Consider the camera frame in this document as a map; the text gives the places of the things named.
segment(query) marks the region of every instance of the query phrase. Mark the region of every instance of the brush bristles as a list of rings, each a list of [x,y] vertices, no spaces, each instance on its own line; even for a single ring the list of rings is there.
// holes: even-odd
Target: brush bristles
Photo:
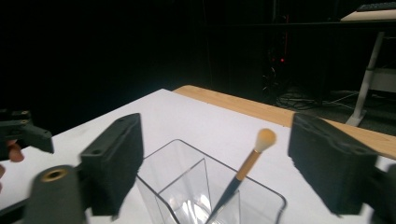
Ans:
[[[261,129],[257,134],[255,151],[262,153],[276,141],[276,134],[269,129]]]

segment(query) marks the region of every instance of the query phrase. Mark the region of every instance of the keyboard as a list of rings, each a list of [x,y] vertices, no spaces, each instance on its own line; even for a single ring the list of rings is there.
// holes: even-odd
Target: keyboard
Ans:
[[[396,2],[384,2],[384,3],[372,3],[363,4],[356,9],[358,12],[363,11],[381,11],[381,10],[393,10],[396,9]]]

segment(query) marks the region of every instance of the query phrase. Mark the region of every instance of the finger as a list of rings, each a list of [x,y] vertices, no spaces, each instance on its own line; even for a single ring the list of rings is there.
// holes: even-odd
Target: finger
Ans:
[[[0,165],[0,178],[4,175],[5,172],[6,172],[6,168],[4,168],[4,166]]]
[[[17,143],[17,139],[15,139],[15,140],[7,140],[7,146],[9,147],[9,146],[12,146],[12,145],[14,145],[14,144],[16,144]]]
[[[9,153],[9,159],[11,161],[15,161],[15,162],[19,162],[19,161],[23,161],[24,156],[21,153],[21,147],[18,144],[14,144],[8,147]]]

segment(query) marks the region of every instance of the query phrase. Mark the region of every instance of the desk leg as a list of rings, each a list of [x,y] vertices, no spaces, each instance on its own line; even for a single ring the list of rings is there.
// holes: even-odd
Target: desk leg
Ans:
[[[375,70],[376,58],[378,57],[379,50],[381,49],[383,37],[384,37],[384,32],[379,32],[378,35],[376,36],[370,62],[366,68],[366,72],[364,73],[363,82],[361,83],[361,90],[359,92],[358,101],[356,102],[355,105],[355,110],[352,116],[350,116],[350,118],[346,121],[346,124],[352,126],[359,126],[361,120],[366,114],[366,111],[363,110],[364,101],[367,96],[367,91],[370,89],[371,81],[373,80],[373,72]]]

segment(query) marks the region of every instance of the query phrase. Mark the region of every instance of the clear plastic container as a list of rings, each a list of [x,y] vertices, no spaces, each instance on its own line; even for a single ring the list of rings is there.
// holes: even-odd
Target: clear plastic container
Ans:
[[[143,160],[136,185],[152,223],[204,224],[235,176],[231,167],[174,140]],[[210,223],[279,223],[286,199],[247,177]]]

